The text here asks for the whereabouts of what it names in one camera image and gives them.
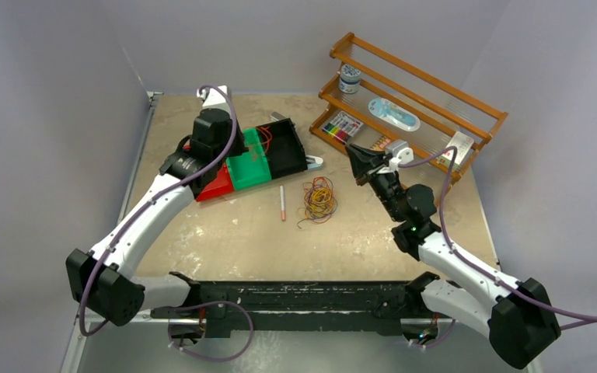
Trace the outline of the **black plastic bin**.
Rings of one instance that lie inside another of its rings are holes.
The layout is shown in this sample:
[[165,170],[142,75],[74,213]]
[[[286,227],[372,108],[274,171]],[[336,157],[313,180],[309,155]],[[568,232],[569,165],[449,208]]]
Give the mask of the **black plastic bin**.
[[305,149],[291,119],[256,126],[271,171],[271,179],[306,171]]

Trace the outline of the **green plastic bin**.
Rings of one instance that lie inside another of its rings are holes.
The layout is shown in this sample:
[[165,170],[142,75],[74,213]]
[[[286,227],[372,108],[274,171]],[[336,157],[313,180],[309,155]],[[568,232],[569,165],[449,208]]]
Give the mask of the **green plastic bin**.
[[271,181],[271,171],[258,131],[247,128],[243,135],[248,151],[226,160],[232,185],[237,191]]

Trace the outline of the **red plastic bin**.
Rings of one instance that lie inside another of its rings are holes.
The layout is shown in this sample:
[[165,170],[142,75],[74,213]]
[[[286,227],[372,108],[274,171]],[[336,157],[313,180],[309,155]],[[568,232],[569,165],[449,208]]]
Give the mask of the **red plastic bin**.
[[[180,170],[184,172],[184,175],[181,177],[182,180],[198,173],[215,159],[215,156],[210,155],[206,157],[192,155],[190,153],[189,141],[186,141],[182,145],[181,151],[183,162],[181,163],[182,168]],[[194,178],[188,184],[189,188],[202,187],[199,193],[194,191],[194,199],[196,202],[204,202],[217,197],[223,197],[234,191],[234,186],[225,160],[222,160],[218,165],[218,169],[213,166],[206,173]]]

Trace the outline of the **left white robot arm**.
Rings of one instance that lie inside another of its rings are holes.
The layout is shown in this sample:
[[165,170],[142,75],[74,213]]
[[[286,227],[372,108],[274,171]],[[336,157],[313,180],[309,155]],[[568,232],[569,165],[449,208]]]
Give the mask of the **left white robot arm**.
[[203,109],[194,120],[192,135],[178,144],[134,209],[91,250],[74,249],[68,255],[65,266],[72,297],[79,302],[82,335],[97,331],[86,326],[87,310],[116,326],[147,309],[171,307],[183,318],[198,313],[201,297],[191,290],[195,281],[179,273],[134,275],[151,245],[216,177],[228,154],[245,150],[235,114]]

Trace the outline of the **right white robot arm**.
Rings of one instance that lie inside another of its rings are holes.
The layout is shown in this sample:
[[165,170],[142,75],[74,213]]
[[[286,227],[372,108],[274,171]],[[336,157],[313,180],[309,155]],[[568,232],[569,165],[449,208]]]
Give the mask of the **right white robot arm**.
[[561,335],[545,287],[494,269],[449,238],[436,214],[433,189],[424,184],[405,188],[398,170],[408,166],[413,151],[395,141],[384,151],[346,145],[359,186],[368,184],[397,226],[398,249],[446,275],[408,291],[407,310],[416,316],[429,311],[452,317],[486,337],[494,352],[516,369],[526,368]]

